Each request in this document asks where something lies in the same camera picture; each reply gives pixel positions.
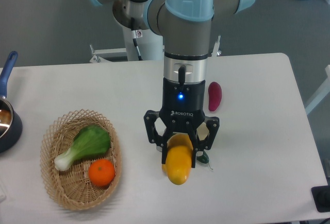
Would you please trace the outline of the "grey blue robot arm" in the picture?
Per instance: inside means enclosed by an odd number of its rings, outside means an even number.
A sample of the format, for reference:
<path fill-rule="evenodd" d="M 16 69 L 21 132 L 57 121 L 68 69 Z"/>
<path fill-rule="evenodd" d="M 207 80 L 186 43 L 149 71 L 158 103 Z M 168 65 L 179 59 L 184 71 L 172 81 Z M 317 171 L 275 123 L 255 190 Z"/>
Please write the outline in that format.
<path fill-rule="evenodd" d="M 94 5 L 113 3 L 113 15 L 133 37 L 149 30 L 163 38 L 163 92 L 159 111 L 144 116 L 147 137 L 169 156 L 168 141 L 175 133 L 187 134 L 196 157 L 209 150 L 220 120 L 204 114 L 204 92 L 211 22 L 216 14 L 235 14 L 255 0 L 90 0 Z"/>

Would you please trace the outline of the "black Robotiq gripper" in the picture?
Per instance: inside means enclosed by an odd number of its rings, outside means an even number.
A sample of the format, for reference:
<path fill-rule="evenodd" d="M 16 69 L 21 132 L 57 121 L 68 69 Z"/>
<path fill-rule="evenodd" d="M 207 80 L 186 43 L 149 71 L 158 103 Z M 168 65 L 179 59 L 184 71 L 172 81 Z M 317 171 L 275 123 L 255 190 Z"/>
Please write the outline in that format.
<path fill-rule="evenodd" d="M 178 82 L 163 79 L 162 107 L 160 111 L 148 110 L 143 119 L 148 141 L 161 148 L 161 163 L 166 163 L 168 141 L 173 132 L 187 133 L 193 146 L 191 167 L 195 168 L 196 156 L 203 151 L 210 150 L 220 127 L 218 117 L 205 117 L 204 106 L 205 81 L 194 84 L 179 85 Z M 160 118 L 166 129 L 159 135 L 155 126 Z M 200 139 L 197 128 L 202 125 Z"/>

